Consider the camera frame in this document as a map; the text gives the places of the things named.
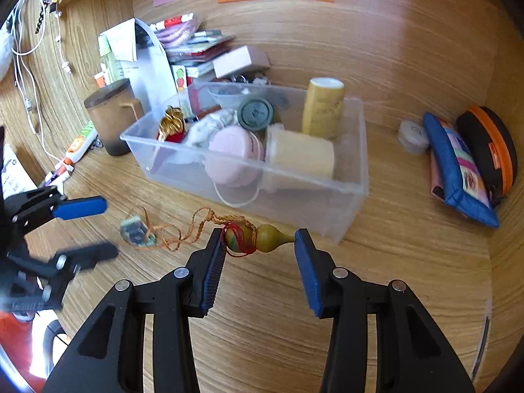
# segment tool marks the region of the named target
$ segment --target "pink container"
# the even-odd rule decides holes
[[[264,146],[250,131],[230,125],[219,131],[209,144],[209,150],[243,159],[263,160]],[[215,184],[242,187],[255,181],[259,170],[237,161],[207,155],[205,171]]]

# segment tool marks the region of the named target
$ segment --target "brown mug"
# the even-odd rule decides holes
[[[84,101],[84,106],[107,153],[114,157],[129,153],[120,134],[143,117],[142,103],[135,97],[129,78],[101,88]]]

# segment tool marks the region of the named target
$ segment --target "wooden desk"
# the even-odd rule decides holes
[[[429,196],[428,158],[404,152],[387,129],[368,124],[370,196],[338,245],[314,236],[318,248],[367,281],[405,280],[427,307],[469,371],[491,295],[491,266],[484,228]],[[213,226],[194,246],[177,253],[141,251],[120,238],[120,221],[144,204],[154,221],[185,229],[191,213],[212,205],[144,178],[132,155],[97,151],[82,160],[67,183],[70,197],[101,194],[101,216],[55,220],[30,236],[30,246],[51,255],[60,247],[109,239],[120,248],[113,262],[82,274],[69,286],[59,318],[73,335],[115,282],[151,282],[182,266],[203,248]],[[255,224],[264,222],[247,215]],[[277,225],[283,232],[294,228]],[[146,391],[153,391],[151,320],[146,329]],[[369,320],[368,391],[375,391],[376,338]],[[202,391],[316,392],[326,362],[330,321],[308,309],[292,245],[271,254],[227,258],[214,308],[191,321],[193,351]]]

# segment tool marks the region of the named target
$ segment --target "black and orange case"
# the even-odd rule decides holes
[[[517,151],[512,137],[497,114],[475,104],[457,118],[457,130],[470,148],[495,208],[517,178]]]

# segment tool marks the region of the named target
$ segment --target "clear storage box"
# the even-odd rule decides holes
[[[368,194],[362,101],[345,99],[339,135],[333,140],[335,168],[332,179],[307,176],[264,161],[243,160],[208,149],[156,140],[159,121],[168,104],[186,106],[185,110],[190,109],[197,115],[215,105],[217,96],[236,93],[236,87],[231,83],[190,86],[166,102],[166,106],[153,108],[145,114],[122,133],[121,139],[127,142],[146,176],[154,181],[241,208],[243,212],[307,228],[339,242]],[[242,87],[250,92],[246,97],[267,99],[274,108],[276,120],[285,130],[302,130],[305,90],[245,84]],[[237,104],[241,100],[229,99],[229,102]],[[215,185],[206,172],[206,158],[213,158],[215,163],[218,159],[225,170],[232,164],[245,165],[257,171],[256,180],[243,187]],[[303,158],[303,162],[308,164],[308,159]]]

